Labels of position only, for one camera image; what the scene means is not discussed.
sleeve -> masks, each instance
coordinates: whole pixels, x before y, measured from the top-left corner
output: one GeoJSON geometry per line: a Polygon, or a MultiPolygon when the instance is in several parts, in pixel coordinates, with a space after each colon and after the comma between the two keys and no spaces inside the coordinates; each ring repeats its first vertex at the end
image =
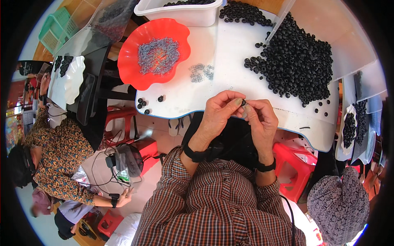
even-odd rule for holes
{"type": "Polygon", "coordinates": [[[256,186],[257,209],[289,221],[289,216],[284,211],[282,198],[279,195],[279,187],[278,178],[270,185],[256,186]]]}
{"type": "Polygon", "coordinates": [[[60,173],[59,170],[50,171],[47,168],[44,174],[44,178],[36,175],[34,180],[50,196],[95,205],[93,202],[95,194],[64,173],[60,173]]]}
{"type": "Polygon", "coordinates": [[[30,129],[29,133],[36,132],[39,129],[48,128],[48,107],[45,108],[38,107],[35,123],[30,129]]]}
{"type": "Polygon", "coordinates": [[[184,210],[191,176],[180,161],[181,153],[182,147],[175,147],[165,158],[162,177],[144,207],[132,245],[150,245],[161,229],[184,210]]]}
{"type": "MultiPolygon", "coordinates": [[[[278,177],[275,182],[264,187],[255,187],[255,194],[257,198],[257,209],[275,216],[278,216],[283,222],[292,229],[292,222],[284,210],[282,198],[279,194],[280,183],[278,177]]],[[[295,227],[295,242],[296,245],[306,245],[305,235],[302,230],[295,227]]]]}

floral patterned shirt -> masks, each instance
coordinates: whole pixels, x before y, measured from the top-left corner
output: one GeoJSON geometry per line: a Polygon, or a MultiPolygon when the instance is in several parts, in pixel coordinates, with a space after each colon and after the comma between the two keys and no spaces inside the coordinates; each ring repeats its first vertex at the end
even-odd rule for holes
{"type": "Polygon", "coordinates": [[[74,171],[94,154],[75,121],[65,119],[48,128],[48,108],[38,108],[37,120],[23,141],[25,146],[42,147],[42,157],[33,177],[50,196],[95,205],[94,194],[71,179],[74,171]]]}

plastic bag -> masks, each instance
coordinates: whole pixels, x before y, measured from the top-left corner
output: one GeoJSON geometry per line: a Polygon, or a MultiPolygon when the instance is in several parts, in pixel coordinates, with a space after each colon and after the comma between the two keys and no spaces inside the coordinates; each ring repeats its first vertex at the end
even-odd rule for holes
{"type": "Polygon", "coordinates": [[[125,217],[105,243],[105,246],[130,246],[140,219],[140,213],[132,213],[125,217]]]}
{"type": "Polygon", "coordinates": [[[80,182],[80,185],[86,186],[87,188],[90,187],[89,179],[86,175],[85,170],[82,168],[82,166],[78,167],[77,172],[74,173],[74,175],[71,178],[77,182],[80,182]]]}

red stool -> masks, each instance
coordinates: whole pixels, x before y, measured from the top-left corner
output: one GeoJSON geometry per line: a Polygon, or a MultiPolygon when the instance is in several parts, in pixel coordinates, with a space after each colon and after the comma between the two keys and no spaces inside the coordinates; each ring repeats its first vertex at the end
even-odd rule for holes
{"type": "Polygon", "coordinates": [[[105,121],[105,127],[107,127],[108,123],[111,120],[124,118],[125,119],[125,137],[121,141],[113,142],[113,138],[115,136],[112,135],[112,132],[104,130],[104,136],[106,139],[106,143],[109,146],[116,146],[118,144],[122,144],[125,142],[132,143],[134,140],[138,139],[138,131],[137,131],[137,123],[136,123],[136,115],[137,111],[133,107],[120,107],[120,106],[108,106],[107,107],[108,114],[107,120],[105,121]],[[133,117],[134,121],[134,139],[130,138],[130,125],[131,125],[131,117],[133,117]]]}
{"type": "Polygon", "coordinates": [[[111,210],[109,209],[104,217],[100,220],[97,229],[107,237],[111,237],[112,233],[116,230],[122,220],[123,216],[113,216],[111,210]]]}
{"type": "Polygon", "coordinates": [[[297,174],[290,178],[291,183],[283,183],[279,188],[279,191],[285,197],[296,203],[307,185],[310,174],[315,170],[315,166],[313,166],[312,163],[316,164],[317,159],[313,154],[302,147],[299,149],[289,148],[279,142],[273,145],[273,152],[276,153],[276,176],[279,176],[285,162],[288,162],[297,171],[297,174]],[[307,163],[296,154],[307,156],[307,163]],[[289,191],[286,187],[293,187],[293,189],[289,191]]]}

hand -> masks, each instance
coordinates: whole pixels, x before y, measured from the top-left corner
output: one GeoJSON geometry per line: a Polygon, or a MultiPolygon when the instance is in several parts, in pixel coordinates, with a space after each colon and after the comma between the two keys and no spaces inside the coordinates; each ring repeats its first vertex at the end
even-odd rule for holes
{"type": "Polygon", "coordinates": [[[73,225],[72,228],[71,228],[71,233],[75,234],[75,231],[76,231],[77,228],[78,228],[78,224],[73,225]]]}
{"type": "Polygon", "coordinates": [[[242,118],[242,99],[246,96],[236,91],[222,91],[208,99],[200,127],[197,130],[204,139],[211,142],[223,131],[230,116],[242,118]]]}
{"type": "Polygon", "coordinates": [[[43,96],[46,94],[46,91],[49,88],[49,82],[50,82],[50,74],[46,72],[41,78],[40,95],[43,96]]]}
{"type": "Polygon", "coordinates": [[[264,100],[246,100],[249,105],[245,106],[247,117],[252,130],[253,143],[258,152],[259,162],[271,165],[273,162],[272,145],[278,118],[276,117],[271,103],[264,100]]]}
{"type": "Polygon", "coordinates": [[[133,192],[133,187],[126,188],[123,193],[120,195],[118,199],[118,203],[116,204],[116,207],[123,207],[126,205],[129,201],[131,201],[131,193],[133,192]]]}

